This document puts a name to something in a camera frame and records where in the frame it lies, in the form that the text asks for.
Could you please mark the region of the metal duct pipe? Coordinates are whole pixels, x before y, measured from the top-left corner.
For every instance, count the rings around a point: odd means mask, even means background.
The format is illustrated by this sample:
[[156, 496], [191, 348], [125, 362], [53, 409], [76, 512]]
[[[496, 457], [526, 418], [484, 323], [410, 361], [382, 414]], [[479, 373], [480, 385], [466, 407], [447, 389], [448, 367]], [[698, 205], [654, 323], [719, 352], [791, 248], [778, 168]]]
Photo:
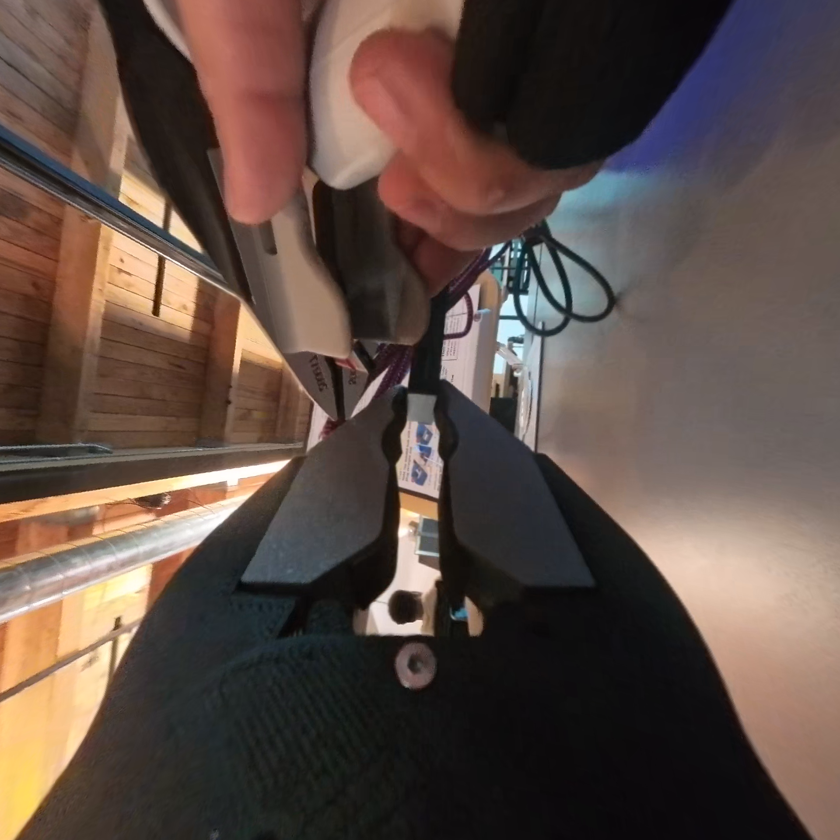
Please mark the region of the metal duct pipe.
[[221, 500], [3, 563], [1, 624], [195, 548], [248, 500]]

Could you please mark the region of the black ceiling beam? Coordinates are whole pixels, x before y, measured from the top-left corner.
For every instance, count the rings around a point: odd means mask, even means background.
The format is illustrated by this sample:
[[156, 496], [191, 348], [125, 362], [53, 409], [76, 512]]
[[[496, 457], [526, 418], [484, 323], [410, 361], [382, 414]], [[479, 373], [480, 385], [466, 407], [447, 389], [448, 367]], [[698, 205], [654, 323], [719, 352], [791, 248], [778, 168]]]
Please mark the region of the black ceiling beam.
[[154, 480], [265, 466], [305, 452], [304, 444], [242, 444], [6, 460], [2, 462], [1, 502], [17, 504]]

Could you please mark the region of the metal ceiling rail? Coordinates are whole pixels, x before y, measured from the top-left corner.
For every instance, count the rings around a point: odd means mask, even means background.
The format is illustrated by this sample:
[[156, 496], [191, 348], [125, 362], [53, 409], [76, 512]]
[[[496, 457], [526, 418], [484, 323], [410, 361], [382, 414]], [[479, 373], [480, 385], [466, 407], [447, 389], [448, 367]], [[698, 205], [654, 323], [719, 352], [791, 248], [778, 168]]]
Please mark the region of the metal ceiling rail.
[[250, 304], [249, 294], [230, 284], [207, 255], [153, 224], [6, 127], [1, 128], [1, 166], [26, 183], [152, 250], [215, 288]]

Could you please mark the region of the black usb hub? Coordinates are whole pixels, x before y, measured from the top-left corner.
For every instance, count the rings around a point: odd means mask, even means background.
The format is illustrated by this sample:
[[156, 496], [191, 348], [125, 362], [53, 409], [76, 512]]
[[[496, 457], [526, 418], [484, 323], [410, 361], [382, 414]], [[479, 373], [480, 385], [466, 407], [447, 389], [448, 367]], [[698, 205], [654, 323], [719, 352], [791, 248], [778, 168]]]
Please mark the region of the black usb hub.
[[430, 304], [427, 330], [415, 348], [406, 394], [406, 421], [433, 424], [438, 399], [448, 312], [453, 295], [440, 291]]

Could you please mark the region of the person's right forearm black sleeve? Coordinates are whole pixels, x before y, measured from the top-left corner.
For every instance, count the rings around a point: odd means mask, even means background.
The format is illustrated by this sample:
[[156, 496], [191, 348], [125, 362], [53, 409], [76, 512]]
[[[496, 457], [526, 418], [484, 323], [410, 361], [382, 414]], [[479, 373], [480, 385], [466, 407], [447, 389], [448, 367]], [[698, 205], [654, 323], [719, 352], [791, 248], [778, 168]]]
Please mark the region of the person's right forearm black sleeve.
[[452, 90], [471, 127], [525, 162], [603, 161], [655, 119], [729, 1], [467, 1]]

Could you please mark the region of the person's right hand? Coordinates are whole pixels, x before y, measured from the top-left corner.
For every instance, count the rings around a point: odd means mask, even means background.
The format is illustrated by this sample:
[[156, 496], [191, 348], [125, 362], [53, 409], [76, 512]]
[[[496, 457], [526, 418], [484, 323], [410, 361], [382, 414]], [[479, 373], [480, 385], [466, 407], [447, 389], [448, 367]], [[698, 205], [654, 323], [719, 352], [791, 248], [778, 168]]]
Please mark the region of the person's right hand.
[[[289, 204], [307, 152], [299, 2], [177, 2], [223, 152], [227, 210], [258, 225]], [[378, 182], [397, 239], [433, 295], [478, 253], [548, 216], [595, 161], [544, 171], [473, 130], [449, 88], [454, 45], [430, 29], [385, 29], [357, 49], [355, 100], [394, 143]]]

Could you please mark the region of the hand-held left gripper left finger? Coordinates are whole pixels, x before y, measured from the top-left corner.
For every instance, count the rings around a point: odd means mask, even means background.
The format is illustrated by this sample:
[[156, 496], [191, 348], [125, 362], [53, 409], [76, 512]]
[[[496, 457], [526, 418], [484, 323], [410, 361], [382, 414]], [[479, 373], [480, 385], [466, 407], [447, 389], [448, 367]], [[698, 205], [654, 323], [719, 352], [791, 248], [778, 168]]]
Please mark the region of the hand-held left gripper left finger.
[[368, 607], [396, 573], [406, 388], [397, 386], [303, 460], [240, 579], [247, 592]]

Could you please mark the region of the printed instruction sheet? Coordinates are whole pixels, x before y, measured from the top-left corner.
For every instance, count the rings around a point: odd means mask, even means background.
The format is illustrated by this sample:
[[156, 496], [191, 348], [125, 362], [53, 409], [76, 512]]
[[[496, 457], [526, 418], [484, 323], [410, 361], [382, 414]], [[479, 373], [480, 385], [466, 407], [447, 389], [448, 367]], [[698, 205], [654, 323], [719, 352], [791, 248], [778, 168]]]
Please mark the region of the printed instruction sheet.
[[[489, 411], [495, 351], [496, 317], [492, 310], [481, 308], [471, 291], [449, 311], [444, 328], [440, 377], [462, 392], [485, 412]], [[392, 391], [407, 386], [410, 364], [403, 360], [403, 347], [390, 351], [381, 362], [381, 371], [374, 376], [343, 370], [345, 411], [342, 421], [328, 418], [319, 407], [313, 410], [312, 430], [308, 444], [325, 440], [340, 426]], [[438, 499], [443, 478], [443, 460], [439, 454], [440, 434], [434, 423], [408, 419], [402, 431], [402, 453], [396, 462], [397, 484], [401, 491]]]

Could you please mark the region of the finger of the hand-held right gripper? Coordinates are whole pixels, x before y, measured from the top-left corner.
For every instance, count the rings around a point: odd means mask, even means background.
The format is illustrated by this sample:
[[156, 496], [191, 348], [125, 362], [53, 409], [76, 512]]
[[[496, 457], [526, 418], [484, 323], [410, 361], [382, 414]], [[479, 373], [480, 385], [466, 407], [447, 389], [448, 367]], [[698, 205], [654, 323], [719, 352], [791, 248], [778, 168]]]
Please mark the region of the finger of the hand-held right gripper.
[[317, 177], [305, 168], [288, 205], [259, 225], [230, 220], [266, 336], [284, 356], [350, 356], [348, 305], [316, 247], [310, 199]]
[[396, 218], [377, 180], [346, 191], [317, 181], [313, 222], [318, 254], [348, 309], [352, 341], [416, 344], [429, 321], [427, 284], [397, 241]]

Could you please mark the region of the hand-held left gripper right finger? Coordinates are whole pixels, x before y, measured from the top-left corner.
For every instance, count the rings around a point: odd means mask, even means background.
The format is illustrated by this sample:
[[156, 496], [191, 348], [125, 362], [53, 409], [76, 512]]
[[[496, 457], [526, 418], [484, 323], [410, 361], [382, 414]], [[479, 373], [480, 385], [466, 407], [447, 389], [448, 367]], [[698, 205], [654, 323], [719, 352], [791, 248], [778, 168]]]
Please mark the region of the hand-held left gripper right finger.
[[453, 601], [531, 601], [595, 587], [535, 454], [441, 381], [439, 567]]

